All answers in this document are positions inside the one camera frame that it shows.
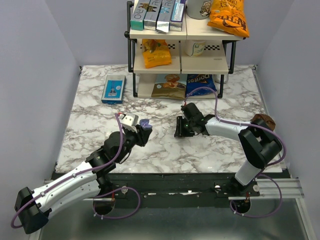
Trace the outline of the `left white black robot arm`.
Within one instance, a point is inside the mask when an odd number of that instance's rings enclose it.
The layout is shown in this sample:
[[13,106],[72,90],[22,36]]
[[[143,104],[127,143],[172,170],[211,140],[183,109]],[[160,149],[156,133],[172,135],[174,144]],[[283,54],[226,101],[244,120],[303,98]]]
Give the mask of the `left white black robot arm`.
[[41,187],[22,188],[16,197],[16,214],[11,227],[22,228],[29,235],[74,202],[96,196],[107,197],[113,191],[108,173],[125,161],[133,147],[144,147],[152,131],[148,123],[139,123],[133,128],[122,123],[119,131],[113,132],[99,149],[72,171]]

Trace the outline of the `lavender earbud charging case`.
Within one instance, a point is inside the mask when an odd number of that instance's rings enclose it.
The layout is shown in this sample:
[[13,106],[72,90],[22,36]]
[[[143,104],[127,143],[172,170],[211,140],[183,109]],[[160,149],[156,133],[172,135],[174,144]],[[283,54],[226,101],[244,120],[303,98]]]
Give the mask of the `lavender earbud charging case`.
[[152,130],[153,126],[150,124],[149,119],[141,119],[139,125],[143,130]]

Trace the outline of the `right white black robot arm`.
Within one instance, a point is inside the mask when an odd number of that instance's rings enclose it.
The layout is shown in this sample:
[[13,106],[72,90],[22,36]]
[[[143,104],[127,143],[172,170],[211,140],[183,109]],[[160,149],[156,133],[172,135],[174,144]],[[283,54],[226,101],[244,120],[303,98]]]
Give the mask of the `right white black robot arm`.
[[280,138],[268,127],[263,119],[249,122],[235,122],[221,119],[216,115],[204,116],[194,103],[181,107],[182,116],[176,119],[175,138],[195,135],[218,136],[238,141],[246,161],[231,178],[229,189],[241,196],[248,186],[285,147]]

